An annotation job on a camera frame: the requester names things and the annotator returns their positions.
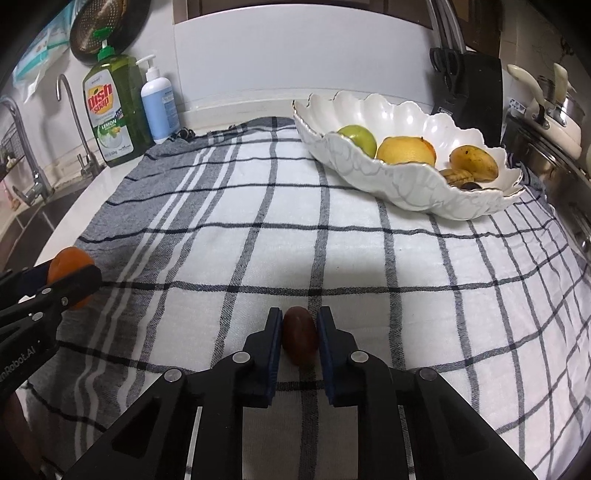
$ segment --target yellow fruit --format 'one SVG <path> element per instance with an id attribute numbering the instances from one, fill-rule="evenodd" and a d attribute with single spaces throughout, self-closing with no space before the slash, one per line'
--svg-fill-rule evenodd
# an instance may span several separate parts
<path id="1" fill-rule="evenodd" d="M 387 137 L 378 148 L 376 158 L 390 163 L 427 163 L 435 166 L 435 150 L 421 137 Z"/>
<path id="2" fill-rule="evenodd" d="M 474 181 L 491 181 L 499 176 L 499 167 L 483 149 L 473 145 L 457 147 L 449 156 L 453 168 L 467 170 L 474 176 Z"/>
<path id="3" fill-rule="evenodd" d="M 460 170 L 459 168 L 446 168 L 440 170 L 439 173 L 443 175 L 447 183 L 452 187 L 461 187 L 465 183 L 474 181 L 474 177 L 467 170 Z"/>

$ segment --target white countertop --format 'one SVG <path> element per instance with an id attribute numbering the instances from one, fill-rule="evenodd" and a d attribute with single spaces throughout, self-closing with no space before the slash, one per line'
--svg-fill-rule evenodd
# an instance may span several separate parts
<path id="1" fill-rule="evenodd" d="M 107 167 L 88 185 L 56 227 L 37 258 L 36 265 L 51 260 L 65 247 L 74 245 L 105 200 L 113 195 L 123 178 L 140 160 L 141 157 L 138 157 L 117 167 Z"/>

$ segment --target kitchen sink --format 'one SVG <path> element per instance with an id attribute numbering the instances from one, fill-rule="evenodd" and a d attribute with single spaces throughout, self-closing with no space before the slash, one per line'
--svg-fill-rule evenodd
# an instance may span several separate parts
<path id="1" fill-rule="evenodd" d="M 47 202 L 20 213 L 0 241 L 0 271 L 33 267 L 56 226 L 91 181 L 60 188 Z"/>

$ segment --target brown egg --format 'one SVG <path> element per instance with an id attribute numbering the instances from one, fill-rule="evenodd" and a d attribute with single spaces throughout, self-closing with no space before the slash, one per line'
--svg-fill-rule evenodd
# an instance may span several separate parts
<path id="1" fill-rule="evenodd" d="M 283 316 L 281 345 L 294 365 L 314 365 L 318 350 L 318 332 L 312 315 L 304 307 L 291 307 Z"/>

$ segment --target checkered cloth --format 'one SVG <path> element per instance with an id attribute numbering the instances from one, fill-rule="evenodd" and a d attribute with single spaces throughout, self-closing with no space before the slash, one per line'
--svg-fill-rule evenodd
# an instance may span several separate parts
<path id="1" fill-rule="evenodd" d="M 470 222 L 405 212 L 263 118 L 153 147 L 77 245 L 104 288 L 27 387 L 62 469 L 169 367 L 210 368 L 274 306 L 328 305 L 389 365 L 433 366 L 539 478 L 591 431 L 587 266 L 535 189 Z M 272 407 L 245 412 L 243 477 L 356 478 L 356 410 L 328 405 L 319 365 L 282 355 L 278 377 Z"/>

